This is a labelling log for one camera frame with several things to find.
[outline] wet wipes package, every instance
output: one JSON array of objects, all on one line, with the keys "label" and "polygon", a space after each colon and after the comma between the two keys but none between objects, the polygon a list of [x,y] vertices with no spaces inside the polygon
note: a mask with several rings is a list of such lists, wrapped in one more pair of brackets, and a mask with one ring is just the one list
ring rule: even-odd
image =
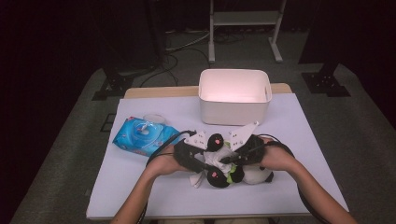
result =
[{"label": "wet wipes package", "polygon": [[113,143],[124,150],[150,156],[172,135],[179,133],[175,128],[145,119],[130,117],[122,124]]}]

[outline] white plastic bin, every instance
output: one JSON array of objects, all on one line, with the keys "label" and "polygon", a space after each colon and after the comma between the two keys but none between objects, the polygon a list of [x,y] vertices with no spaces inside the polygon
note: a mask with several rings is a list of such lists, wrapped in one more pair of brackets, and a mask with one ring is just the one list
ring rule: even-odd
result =
[{"label": "white plastic bin", "polygon": [[262,124],[272,92],[268,75],[263,71],[206,69],[199,81],[199,98],[204,123]]}]

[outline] hand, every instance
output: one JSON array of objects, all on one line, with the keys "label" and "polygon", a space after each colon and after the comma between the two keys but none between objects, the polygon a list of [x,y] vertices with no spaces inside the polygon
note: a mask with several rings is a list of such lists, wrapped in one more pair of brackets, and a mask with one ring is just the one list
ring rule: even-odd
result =
[{"label": "hand", "polygon": [[173,156],[174,150],[173,145],[164,148],[163,151],[148,164],[144,172],[150,173],[153,176],[159,176],[170,175],[176,171],[189,171],[175,160]]},{"label": "hand", "polygon": [[[262,137],[264,143],[274,141],[271,138]],[[285,149],[277,146],[269,146],[264,148],[265,153],[260,166],[277,171],[290,171],[295,164],[299,162],[295,160]]]}]

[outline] person's right hand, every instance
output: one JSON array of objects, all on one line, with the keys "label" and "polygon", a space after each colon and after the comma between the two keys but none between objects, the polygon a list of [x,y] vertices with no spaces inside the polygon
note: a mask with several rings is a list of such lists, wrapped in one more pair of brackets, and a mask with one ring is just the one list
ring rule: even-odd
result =
[{"label": "person's right hand", "polygon": [[[264,143],[273,141],[271,138],[264,138]],[[298,163],[285,149],[277,146],[268,146],[263,150],[264,156],[260,162],[261,167],[265,167],[276,171],[290,171],[292,167]]]}]

